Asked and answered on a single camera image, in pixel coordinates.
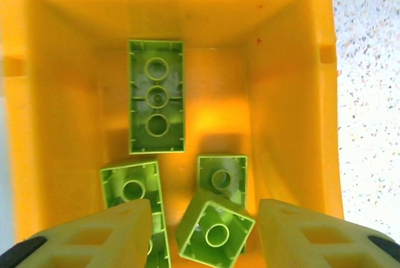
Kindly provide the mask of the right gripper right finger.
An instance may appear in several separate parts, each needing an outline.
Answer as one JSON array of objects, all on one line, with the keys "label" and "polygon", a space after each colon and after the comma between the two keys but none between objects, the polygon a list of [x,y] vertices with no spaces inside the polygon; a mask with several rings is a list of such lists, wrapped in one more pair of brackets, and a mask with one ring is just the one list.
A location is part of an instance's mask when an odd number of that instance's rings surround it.
[{"label": "right gripper right finger", "polygon": [[268,268],[400,268],[400,244],[327,214],[262,199],[256,218]]}]

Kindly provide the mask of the yellow plastic bin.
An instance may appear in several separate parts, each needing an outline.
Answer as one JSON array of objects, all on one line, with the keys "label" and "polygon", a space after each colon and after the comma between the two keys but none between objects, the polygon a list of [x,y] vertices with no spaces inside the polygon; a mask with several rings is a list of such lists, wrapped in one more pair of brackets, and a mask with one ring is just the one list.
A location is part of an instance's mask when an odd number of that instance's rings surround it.
[{"label": "yellow plastic bin", "polygon": [[244,154],[247,211],[343,216],[332,0],[0,0],[14,239],[104,209],[129,153],[130,39],[184,45],[185,150],[158,154],[172,268],[201,154]]}]

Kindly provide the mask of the long green lego brick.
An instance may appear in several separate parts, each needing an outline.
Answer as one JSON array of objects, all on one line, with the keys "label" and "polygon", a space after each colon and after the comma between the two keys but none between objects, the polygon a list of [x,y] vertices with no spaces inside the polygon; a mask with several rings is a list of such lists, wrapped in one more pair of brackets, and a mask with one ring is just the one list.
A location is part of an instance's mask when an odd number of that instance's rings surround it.
[{"label": "long green lego brick", "polygon": [[185,150],[184,44],[128,42],[129,152]]},{"label": "long green lego brick", "polygon": [[100,169],[99,175],[105,208],[135,199],[150,201],[152,237],[147,252],[146,268],[171,268],[158,161],[125,160],[109,163]]}]

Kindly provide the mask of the small green lego brick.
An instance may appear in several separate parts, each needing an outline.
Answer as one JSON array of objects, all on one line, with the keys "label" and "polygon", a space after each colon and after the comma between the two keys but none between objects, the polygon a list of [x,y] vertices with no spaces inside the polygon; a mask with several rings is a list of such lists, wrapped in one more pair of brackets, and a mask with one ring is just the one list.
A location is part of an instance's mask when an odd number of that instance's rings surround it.
[{"label": "small green lego brick", "polygon": [[176,227],[179,255],[213,268],[233,268],[254,225],[239,204],[199,189]]},{"label": "small green lego brick", "polygon": [[243,209],[247,203],[248,158],[244,155],[200,155],[197,186]]}]

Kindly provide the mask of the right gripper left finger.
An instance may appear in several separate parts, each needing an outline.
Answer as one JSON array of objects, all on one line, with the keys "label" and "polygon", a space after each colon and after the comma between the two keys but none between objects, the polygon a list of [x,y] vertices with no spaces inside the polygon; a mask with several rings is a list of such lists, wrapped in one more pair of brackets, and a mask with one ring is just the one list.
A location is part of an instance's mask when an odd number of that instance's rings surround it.
[{"label": "right gripper left finger", "polygon": [[0,255],[0,268],[144,268],[151,206],[136,199],[40,231]]}]

